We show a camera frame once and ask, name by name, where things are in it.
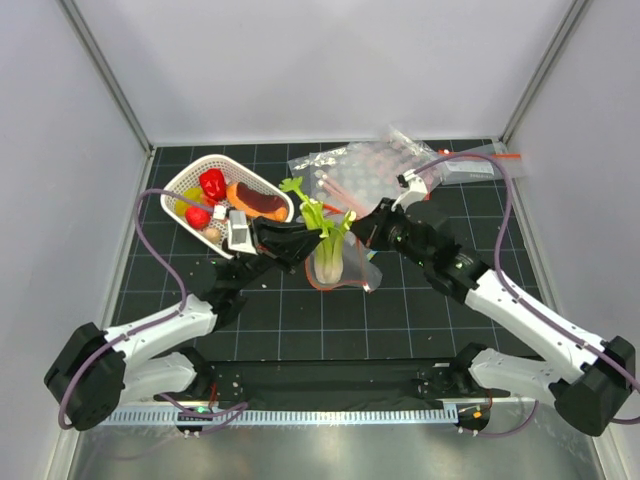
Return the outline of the green toy celery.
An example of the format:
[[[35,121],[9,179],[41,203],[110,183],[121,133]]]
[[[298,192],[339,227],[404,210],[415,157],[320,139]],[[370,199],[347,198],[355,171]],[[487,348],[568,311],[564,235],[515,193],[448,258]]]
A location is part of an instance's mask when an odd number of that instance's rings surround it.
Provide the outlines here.
[[[283,192],[295,193],[300,204],[300,213],[308,230],[320,230],[320,243],[314,251],[316,279],[324,285],[336,284],[342,276],[343,247],[346,233],[356,220],[356,213],[347,210],[339,224],[324,215],[325,204],[309,197],[301,190],[303,178],[285,178],[279,184]]]

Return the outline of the clear orange zip bag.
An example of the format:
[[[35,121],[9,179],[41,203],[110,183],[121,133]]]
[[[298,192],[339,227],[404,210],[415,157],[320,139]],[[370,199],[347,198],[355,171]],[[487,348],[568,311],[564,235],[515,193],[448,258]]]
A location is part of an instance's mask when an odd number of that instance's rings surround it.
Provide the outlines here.
[[[348,233],[344,240],[341,269],[334,268],[329,276],[316,273],[315,257],[319,251],[320,248],[317,248],[304,264],[306,278],[316,290],[330,291],[340,287],[354,287],[369,293],[380,286],[383,274],[371,262],[377,251],[366,248],[353,234]]]

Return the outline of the red toy bell pepper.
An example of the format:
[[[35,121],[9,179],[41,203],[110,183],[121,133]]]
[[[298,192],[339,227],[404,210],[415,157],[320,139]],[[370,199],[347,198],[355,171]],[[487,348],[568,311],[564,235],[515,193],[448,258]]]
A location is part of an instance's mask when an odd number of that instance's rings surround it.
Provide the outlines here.
[[[220,201],[226,198],[226,180],[220,169],[206,170],[199,176],[199,183],[207,199]]]

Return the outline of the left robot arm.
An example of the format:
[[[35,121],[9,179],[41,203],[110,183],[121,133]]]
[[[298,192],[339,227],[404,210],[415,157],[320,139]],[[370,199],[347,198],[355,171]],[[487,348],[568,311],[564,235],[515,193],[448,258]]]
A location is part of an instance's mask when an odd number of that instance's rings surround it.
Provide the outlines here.
[[[62,429],[92,429],[119,406],[147,397],[208,395],[213,374],[205,360],[175,346],[230,323],[246,302],[241,290],[271,269],[295,270],[321,241],[320,228],[264,217],[248,231],[253,252],[198,264],[194,285],[177,282],[178,303],[128,324],[75,329],[44,376]]]

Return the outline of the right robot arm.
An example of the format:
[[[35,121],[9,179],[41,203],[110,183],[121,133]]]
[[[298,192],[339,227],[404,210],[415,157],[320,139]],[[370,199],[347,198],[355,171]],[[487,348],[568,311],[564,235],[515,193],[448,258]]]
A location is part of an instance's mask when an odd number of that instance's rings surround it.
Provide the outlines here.
[[[458,243],[448,217],[429,202],[402,208],[385,198],[351,230],[374,250],[402,254],[434,290],[494,320],[541,357],[534,361],[469,345],[450,372],[457,393],[472,396],[485,388],[524,395],[552,406],[592,437],[613,423],[635,378],[636,351],[629,341],[605,340],[527,294]]]

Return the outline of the zip bag with label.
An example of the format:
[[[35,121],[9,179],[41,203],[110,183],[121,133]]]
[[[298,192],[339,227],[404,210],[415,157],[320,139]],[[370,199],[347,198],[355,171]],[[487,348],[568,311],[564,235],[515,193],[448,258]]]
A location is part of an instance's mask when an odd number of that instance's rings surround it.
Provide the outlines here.
[[[454,152],[475,153],[492,156],[500,163],[511,179],[526,175],[526,169],[518,153],[511,153],[500,141],[491,141],[487,145],[477,147],[455,147],[453,151],[440,150],[448,156]],[[453,161],[447,160],[437,166],[441,182],[448,184],[476,183],[502,180],[502,171],[494,164],[476,157],[464,156]]]

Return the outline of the pile of zip bags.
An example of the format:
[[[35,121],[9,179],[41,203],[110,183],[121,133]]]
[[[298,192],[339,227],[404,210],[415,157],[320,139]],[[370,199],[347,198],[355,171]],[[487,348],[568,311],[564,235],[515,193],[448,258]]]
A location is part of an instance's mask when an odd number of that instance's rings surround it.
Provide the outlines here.
[[[339,211],[369,214],[384,197],[404,192],[398,177],[439,157],[425,142],[389,127],[381,138],[312,152],[288,162],[302,191]]]

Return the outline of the toy steak orange brown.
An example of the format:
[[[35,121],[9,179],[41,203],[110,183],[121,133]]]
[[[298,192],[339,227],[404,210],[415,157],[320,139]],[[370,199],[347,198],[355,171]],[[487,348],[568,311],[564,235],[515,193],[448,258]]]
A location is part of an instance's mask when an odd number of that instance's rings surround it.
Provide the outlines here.
[[[251,218],[265,217],[284,222],[289,214],[286,201],[278,195],[260,193],[244,182],[235,182],[226,189],[226,198],[237,210]]]

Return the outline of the beige toy mushroom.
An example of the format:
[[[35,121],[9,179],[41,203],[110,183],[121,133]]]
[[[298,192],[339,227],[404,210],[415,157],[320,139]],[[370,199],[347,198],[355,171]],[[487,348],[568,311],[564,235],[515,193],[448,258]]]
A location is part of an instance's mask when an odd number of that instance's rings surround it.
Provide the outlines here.
[[[209,227],[202,231],[203,237],[211,244],[217,244],[222,239],[222,234],[219,229],[215,227]]]

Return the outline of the red toy strawberry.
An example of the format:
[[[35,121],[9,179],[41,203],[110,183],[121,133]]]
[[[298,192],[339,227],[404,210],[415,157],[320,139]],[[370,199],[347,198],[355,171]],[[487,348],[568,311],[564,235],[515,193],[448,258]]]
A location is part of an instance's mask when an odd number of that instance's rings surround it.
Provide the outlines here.
[[[195,206],[187,208],[184,217],[187,224],[195,230],[205,229],[211,221],[211,214],[207,210]]]

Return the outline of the white plastic basket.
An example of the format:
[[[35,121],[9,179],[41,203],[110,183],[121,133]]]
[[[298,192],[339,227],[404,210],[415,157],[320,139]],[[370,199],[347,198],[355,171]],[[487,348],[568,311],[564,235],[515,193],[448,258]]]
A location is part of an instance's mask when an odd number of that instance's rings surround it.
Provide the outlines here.
[[[293,218],[293,203],[291,199],[276,186],[269,181],[263,179],[258,174],[252,172],[240,163],[221,154],[205,155],[181,170],[169,183],[164,187],[165,190],[174,192],[184,196],[189,189],[199,188],[199,176],[211,168],[219,169],[226,182],[235,183],[244,182],[251,189],[262,193],[272,194],[281,198],[285,203],[285,213],[283,217],[285,222],[290,222]],[[192,228],[183,215],[176,208],[177,199],[166,194],[160,196],[160,204],[164,212],[175,220],[187,232],[193,235],[197,240],[201,241],[209,249],[224,258],[230,258],[231,254],[223,248],[223,241],[227,237],[226,225],[224,221],[218,221],[212,218],[208,224],[208,228],[216,228],[221,233],[221,239],[217,242],[211,242],[206,239],[199,230]]]

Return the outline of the yellow toy fruit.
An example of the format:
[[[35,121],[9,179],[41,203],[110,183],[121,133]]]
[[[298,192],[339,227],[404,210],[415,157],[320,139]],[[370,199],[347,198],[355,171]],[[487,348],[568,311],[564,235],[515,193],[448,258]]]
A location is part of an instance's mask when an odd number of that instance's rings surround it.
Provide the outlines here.
[[[192,187],[183,192],[183,196],[198,204],[204,204],[203,190],[200,187]]]

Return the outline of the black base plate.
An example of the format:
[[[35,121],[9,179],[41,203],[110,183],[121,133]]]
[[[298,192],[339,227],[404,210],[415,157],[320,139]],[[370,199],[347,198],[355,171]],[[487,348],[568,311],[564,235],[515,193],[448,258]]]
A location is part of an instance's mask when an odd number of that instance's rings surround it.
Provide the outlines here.
[[[439,408],[446,401],[484,403],[509,393],[456,382],[439,359],[216,361],[214,378],[196,395],[171,392],[181,402],[223,408],[246,402],[266,411],[402,411]]]

